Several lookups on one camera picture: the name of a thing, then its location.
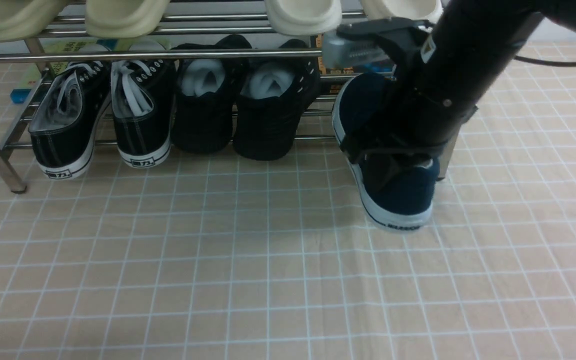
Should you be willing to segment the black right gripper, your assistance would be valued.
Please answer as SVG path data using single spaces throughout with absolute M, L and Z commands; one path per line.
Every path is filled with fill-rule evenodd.
M 377 157 L 385 168 L 413 167 L 439 157 L 477 109 L 468 99 L 341 95 L 339 147 L 354 165 Z

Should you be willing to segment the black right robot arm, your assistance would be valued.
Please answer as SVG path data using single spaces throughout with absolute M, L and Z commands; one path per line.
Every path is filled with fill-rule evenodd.
M 576 0 L 452 0 L 425 40 L 420 20 L 340 26 L 341 39 L 374 43 L 397 65 L 376 114 L 345 135 L 342 152 L 352 164 L 436 157 L 544 19 L 576 32 Z

